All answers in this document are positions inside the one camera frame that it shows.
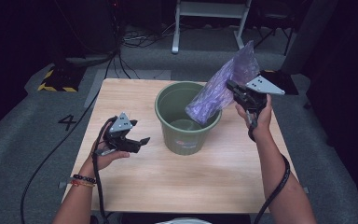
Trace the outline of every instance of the left hand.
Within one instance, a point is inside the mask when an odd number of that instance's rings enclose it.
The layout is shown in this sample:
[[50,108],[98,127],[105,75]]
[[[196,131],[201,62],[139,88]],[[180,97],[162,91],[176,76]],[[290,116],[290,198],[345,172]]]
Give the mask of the left hand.
[[[101,136],[101,139],[95,140],[94,144],[92,145],[91,152],[89,153],[89,156],[84,162],[79,173],[85,172],[87,176],[94,177],[93,166],[92,166],[92,153],[94,152],[94,148],[96,144],[98,144],[99,149],[107,147],[107,144],[103,140],[103,136],[104,136],[104,132],[106,132],[107,127],[109,127],[109,124],[110,123],[108,123],[105,127],[105,130],[103,130],[103,135]],[[98,156],[98,170],[102,170],[106,168],[114,160],[121,159],[121,158],[128,158],[129,156],[130,156],[130,152],[119,151],[119,150],[109,153],[106,156]]]

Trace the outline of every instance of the white metal stand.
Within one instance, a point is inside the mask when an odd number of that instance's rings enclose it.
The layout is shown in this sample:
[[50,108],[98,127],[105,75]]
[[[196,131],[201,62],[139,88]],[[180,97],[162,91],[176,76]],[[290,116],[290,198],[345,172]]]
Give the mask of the white metal stand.
[[173,36],[172,53],[176,54],[179,51],[180,16],[241,19],[240,29],[234,31],[234,37],[237,41],[238,48],[243,48],[241,35],[251,3],[252,0],[246,0],[245,4],[198,3],[178,0],[176,3],[175,34]]

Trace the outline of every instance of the white chair leg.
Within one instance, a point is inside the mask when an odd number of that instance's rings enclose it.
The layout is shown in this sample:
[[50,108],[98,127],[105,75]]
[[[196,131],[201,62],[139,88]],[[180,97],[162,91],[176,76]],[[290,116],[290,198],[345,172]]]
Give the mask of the white chair leg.
[[251,4],[252,4],[252,0],[246,1],[245,8],[243,9],[243,15],[241,18],[240,29],[238,31],[234,31],[235,40],[237,41],[238,49],[242,49],[244,47],[241,36],[243,32],[243,26],[245,25],[246,18],[248,17],[249,8]]
[[180,22],[180,0],[176,3],[176,15],[175,15],[175,34],[173,35],[172,53],[177,54],[179,52],[179,22]]

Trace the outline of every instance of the bucket rim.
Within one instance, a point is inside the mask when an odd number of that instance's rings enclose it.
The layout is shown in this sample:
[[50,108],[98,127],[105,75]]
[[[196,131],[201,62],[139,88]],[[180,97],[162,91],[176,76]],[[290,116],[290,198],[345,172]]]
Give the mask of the bucket rim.
[[174,126],[172,126],[170,123],[168,123],[167,121],[165,121],[165,119],[159,114],[159,111],[158,111],[158,98],[159,96],[162,94],[163,91],[165,91],[166,89],[168,89],[169,87],[173,86],[173,85],[177,85],[177,84],[182,84],[182,83],[189,83],[189,84],[195,84],[195,85],[198,85],[198,86],[201,86],[202,88],[204,87],[203,85],[201,85],[200,83],[198,82],[194,82],[194,81],[176,81],[176,82],[173,82],[167,86],[165,86],[163,89],[161,89],[159,91],[159,93],[157,94],[156,96],[156,100],[155,100],[155,112],[156,112],[156,115],[159,119],[160,122],[162,122],[164,125],[168,126],[170,129],[172,130],[175,130],[177,132],[180,132],[180,133],[188,133],[188,134],[192,134],[192,133],[205,133],[205,132],[208,132],[210,131],[214,126],[216,126],[216,124],[220,121],[221,117],[222,117],[222,110],[218,110],[216,113],[218,113],[216,119],[213,121],[213,123],[211,123],[210,125],[208,125],[207,127],[205,128],[201,128],[199,130],[195,130],[195,131],[188,131],[188,130],[182,130],[182,129],[178,129]]

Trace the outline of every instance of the black cable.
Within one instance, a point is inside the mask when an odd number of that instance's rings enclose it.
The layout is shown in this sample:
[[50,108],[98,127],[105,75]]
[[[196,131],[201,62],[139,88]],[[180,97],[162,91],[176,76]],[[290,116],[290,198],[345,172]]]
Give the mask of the black cable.
[[115,59],[113,59],[113,66],[115,67],[115,73],[116,73],[117,78],[120,78],[120,76],[118,75],[117,70],[116,70],[116,61],[115,61]]
[[[149,47],[150,45],[155,44],[156,42],[158,42],[161,39],[164,39],[166,36],[168,35],[163,35],[160,37],[156,37],[155,35],[143,35],[143,36],[136,36],[136,37],[131,37],[129,39],[124,39],[125,41],[128,41],[130,39],[139,39],[139,43],[138,44],[132,44],[132,43],[127,43],[124,41],[124,46],[127,48],[146,48]],[[146,45],[142,45],[143,43],[145,43],[146,41],[151,41],[150,43],[146,44]]]
[[[106,71],[105,71],[105,76],[103,79],[106,79],[107,77],[107,72],[109,70],[109,65],[112,62],[112,59],[110,60],[109,64],[106,66]],[[25,218],[24,218],[24,201],[25,201],[25,196],[27,194],[28,188],[31,186],[32,181],[34,180],[34,177],[37,175],[37,173],[39,172],[39,170],[42,168],[42,166],[45,164],[45,162],[48,160],[48,158],[50,158],[50,156],[62,145],[62,143],[71,135],[71,133],[75,130],[75,128],[77,127],[77,125],[80,123],[80,121],[86,116],[86,113],[89,111],[89,109],[91,108],[92,104],[94,103],[94,101],[97,99],[97,96],[99,95],[100,90],[98,90],[97,94],[95,94],[94,98],[92,99],[92,101],[89,103],[89,106],[86,108],[86,110],[83,112],[83,114],[81,115],[80,119],[77,121],[77,123],[75,124],[75,126],[69,131],[69,133],[59,142],[59,144],[57,144],[57,146],[55,148],[53,148],[49,154],[46,156],[46,158],[43,159],[43,161],[39,164],[39,166],[36,168],[36,170],[34,171],[34,173],[32,174],[31,178],[28,180],[28,183],[22,193],[21,196],[21,205],[20,205],[20,215],[21,215],[21,223],[25,224]]]
[[287,180],[290,176],[290,164],[289,161],[282,155],[283,161],[284,161],[284,167],[285,171],[283,174],[283,178],[280,182],[280,184],[277,186],[277,188],[272,191],[271,195],[267,198],[267,200],[264,202],[263,206],[261,207],[260,211],[257,214],[257,217],[255,218],[254,224],[257,224],[260,221],[261,216],[263,216],[264,212],[266,211],[267,207],[272,203],[272,201],[278,196],[278,194],[283,189],[284,185],[286,184]]
[[[75,36],[75,38],[79,41],[79,43],[83,46],[83,48],[88,49],[91,52],[94,53],[99,53],[99,54],[105,54],[106,57],[102,58],[102,59],[97,59],[97,60],[89,60],[86,62],[81,62],[81,63],[76,63],[76,62],[71,62],[68,61],[68,63],[70,63],[73,67],[90,67],[90,66],[95,66],[101,63],[105,63],[107,61],[109,61],[112,57],[114,57],[116,55],[115,51],[117,46],[115,46],[115,48],[112,51],[107,51],[107,52],[100,52],[98,50],[92,49],[90,47],[88,47],[83,40],[78,36],[78,34],[75,32],[75,29],[73,28],[73,25],[71,24],[71,22],[69,22],[68,18],[65,16],[65,14],[62,11],[61,6],[58,4],[57,0],[54,0],[56,7],[58,8],[58,10],[61,12],[63,18],[65,19],[67,25],[69,26],[71,32],[73,33],[73,35]],[[117,21],[116,21],[116,17],[113,16],[114,19],[114,24],[116,27],[115,28],[115,33],[116,33],[116,38],[117,38],[117,32],[118,32],[118,28],[117,28]]]
[[[120,59],[120,64],[121,64],[121,68],[123,69],[123,71],[125,71],[124,67],[123,67],[123,63],[126,64],[126,66],[128,68],[130,68],[127,63],[121,58],[121,54],[118,54],[118,58]],[[136,77],[138,77],[138,79],[141,79],[138,74],[135,72],[135,70],[133,70],[132,68],[130,68],[130,70],[136,75]]]
[[[103,125],[103,127],[100,130],[100,133],[98,134],[98,140],[101,139],[103,135],[103,131],[106,128],[106,125],[112,121],[112,119],[109,119],[106,121],[106,123]],[[94,174],[95,174],[95,180],[97,182],[97,188],[98,188],[98,197],[100,202],[100,214],[101,217],[103,217],[103,223],[109,224],[109,220],[107,219],[107,215],[104,211],[104,205],[103,205],[103,185],[101,183],[100,173],[98,172],[98,154],[95,153],[95,150],[98,149],[98,144],[95,144],[94,149],[92,150],[92,166],[94,168]]]
[[118,25],[118,22],[117,22],[117,18],[116,18],[116,14],[118,16],[121,16],[121,13],[120,11],[118,10],[115,10],[116,7],[118,7],[118,5],[121,5],[118,3],[118,0],[114,0],[115,2],[111,2],[109,0],[106,1],[107,5],[110,6],[110,10],[109,10],[109,14],[110,14],[110,17],[113,21],[113,28],[115,29],[115,32],[116,34],[119,34],[119,25]]
[[122,59],[121,59],[121,52],[118,53],[118,58],[119,58],[119,61],[120,61],[121,69],[123,70],[124,74],[126,74],[126,76],[129,79],[131,79],[130,75],[126,72],[126,69],[123,66],[123,62],[122,62]]
[[110,213],[107,214],[106,217],[110,217],[110,216],[112,216],[114,213],[115,213],[115,212],[110,212]]

